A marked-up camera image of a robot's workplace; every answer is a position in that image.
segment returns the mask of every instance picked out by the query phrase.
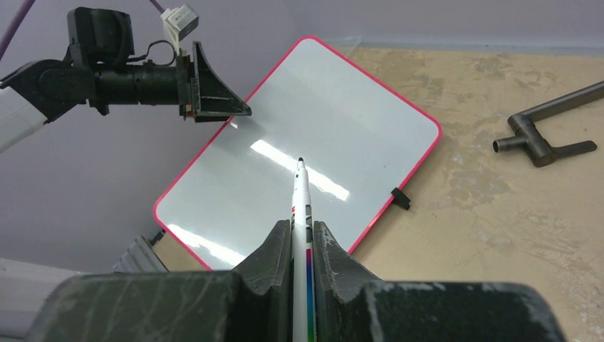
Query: marker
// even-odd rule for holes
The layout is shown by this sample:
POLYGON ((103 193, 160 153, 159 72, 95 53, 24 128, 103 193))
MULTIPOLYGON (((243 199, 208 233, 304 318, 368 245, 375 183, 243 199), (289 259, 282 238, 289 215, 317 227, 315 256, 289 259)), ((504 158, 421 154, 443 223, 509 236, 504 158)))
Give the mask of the marker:
POLYGON ((313 217, 308 172, 302 158, 293 174, 291 199, 291 255, 293 256, 293 342, 316 339, 313 275, 313 217))

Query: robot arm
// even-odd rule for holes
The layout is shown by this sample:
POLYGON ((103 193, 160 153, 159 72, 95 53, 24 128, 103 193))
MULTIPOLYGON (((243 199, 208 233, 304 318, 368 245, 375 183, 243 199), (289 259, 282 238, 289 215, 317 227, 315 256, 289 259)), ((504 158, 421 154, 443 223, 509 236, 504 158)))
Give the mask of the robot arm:
POLYGON ((131 63, 147 55, 129 58, 134 44, 128 14, 85 7, 70 11, 70 44, 62 61, 30 62, 0 80, 0 152, 86 101, 101 115, 109 113, 111 104, 178 105, 184 119, 198 123, 251 115, 210 68, 200 42, 193 43, 192 59, 176 51, 175 38, 197 25, 190 13, 181 17, 189 25, 173 23, 181 35, 165 41, 174 49, 175 66, 169 66, 131 63))

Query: beige floor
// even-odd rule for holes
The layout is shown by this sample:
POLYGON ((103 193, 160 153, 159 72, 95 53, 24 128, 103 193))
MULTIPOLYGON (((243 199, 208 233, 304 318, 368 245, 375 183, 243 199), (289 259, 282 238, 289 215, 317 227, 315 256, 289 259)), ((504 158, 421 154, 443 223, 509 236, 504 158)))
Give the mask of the beige floor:
MULTIPOLYGON (((354 256, 384 279, 531 285, 569 341, 604 341, 603 149, 537 169, 491 148, 511 114, 604 80, 604 58, 359 48, 352 59, 443 128, 405 188, 412 209, 386 211, 354 256)), ((552 145, 604 147, 603 103, 539 130, 552 145)), ((199 268, 163 244, 170 268, 199 268)))

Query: whiteboard surface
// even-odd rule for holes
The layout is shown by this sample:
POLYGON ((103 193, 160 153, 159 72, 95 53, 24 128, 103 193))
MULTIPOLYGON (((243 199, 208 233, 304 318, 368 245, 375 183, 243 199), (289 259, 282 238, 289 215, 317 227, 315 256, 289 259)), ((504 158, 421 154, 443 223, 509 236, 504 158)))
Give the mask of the whiteboard surface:
POLYGON ((327 47, 302 38, 166 190, 155 217, 201 263, 231 269, 291 216, 309 170, 313 219, 352 251, 440 138, 430 116, 327 47))

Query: gray wall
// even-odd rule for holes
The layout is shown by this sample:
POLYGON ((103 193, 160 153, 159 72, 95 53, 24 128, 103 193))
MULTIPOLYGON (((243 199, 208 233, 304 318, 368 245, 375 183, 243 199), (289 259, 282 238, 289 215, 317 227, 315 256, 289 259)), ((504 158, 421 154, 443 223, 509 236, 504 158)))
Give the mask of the gray wall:
MULTIPOLYGON (((1 2, 0 31, 20 3, 1 2)), ((602 0, 189 3, 201 16, 193 38, 242 97, 306 34, 404 45, 604 48, 602 0)), ((137 54, 162 37, 148 0, 37 1, 0 63, 0 75, 33 59, 61 58, 65 17, 77 6, 130 13, 137 54)), ((217 127, 183 122, 174 107, 113 106, 106 118, 85 106, 72 110, 0 155, 0 257, 108 271, 137 235, 157 231, 154 201, 217 127)))
MULTIPOLYGON (((299 37, 281 0, 250 2, 190 1, 200 15, 192 38, 202 42, 211 65, 242 97, 299 37)), ((0 32, 20 3, 1 2, 0 32)), ((159 12, 148 0, 37 1, 0 62, 0 75, 30 60, 61 59, 68 43, 66 15, 77 6, 129 13, 137 55, 163 37, 159 12)), ((190 44, 187 39, 182 46, 190 44)), ((159 231, 152 216, 155 200, 218 125, 183 122, 173 106, 110 110, 102 117, 81 105, 0 155, 0 257, 110 271, 137 235, 159 231)))
POLYGON ((602 0, 286 0, 298 29, 363 43, 604 48, 602 0))

